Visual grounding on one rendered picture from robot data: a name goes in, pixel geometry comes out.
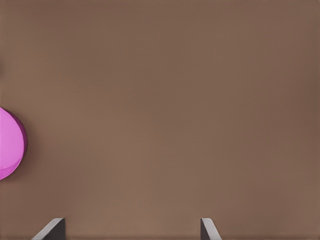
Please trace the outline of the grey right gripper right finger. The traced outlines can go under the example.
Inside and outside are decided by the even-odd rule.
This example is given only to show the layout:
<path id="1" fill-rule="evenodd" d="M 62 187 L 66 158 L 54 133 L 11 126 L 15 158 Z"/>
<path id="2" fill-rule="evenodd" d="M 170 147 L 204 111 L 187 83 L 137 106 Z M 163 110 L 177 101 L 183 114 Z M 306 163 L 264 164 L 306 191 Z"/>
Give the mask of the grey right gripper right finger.
<path id="1" fill-rule="evenodd" d="M 222 240 L 213 220 L 205 217 L 200 220 L 200 240 Z"/>

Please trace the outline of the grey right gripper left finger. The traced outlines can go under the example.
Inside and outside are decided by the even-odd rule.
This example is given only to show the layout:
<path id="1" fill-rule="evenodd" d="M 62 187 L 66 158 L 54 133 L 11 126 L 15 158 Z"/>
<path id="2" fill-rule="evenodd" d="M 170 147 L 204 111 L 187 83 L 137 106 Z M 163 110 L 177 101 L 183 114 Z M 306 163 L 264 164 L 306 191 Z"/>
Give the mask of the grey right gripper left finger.
<path id="1" fill-rule="evenodd" d="M 66 240 L 66 221 L 54 218 L 31 240 Z"/>

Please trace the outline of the pink round plate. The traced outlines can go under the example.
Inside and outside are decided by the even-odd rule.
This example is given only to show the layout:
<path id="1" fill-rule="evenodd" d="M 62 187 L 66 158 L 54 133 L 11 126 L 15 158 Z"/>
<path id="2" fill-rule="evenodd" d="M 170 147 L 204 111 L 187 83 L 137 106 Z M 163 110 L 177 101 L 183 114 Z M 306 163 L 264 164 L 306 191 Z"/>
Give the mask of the pink round plate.
<path id="1" fill-rule="evenodd" d="M 28 136 L 23 123 L 12 112 L 0 107 L 0 180 L 17 169 L 27 148 Z"/>

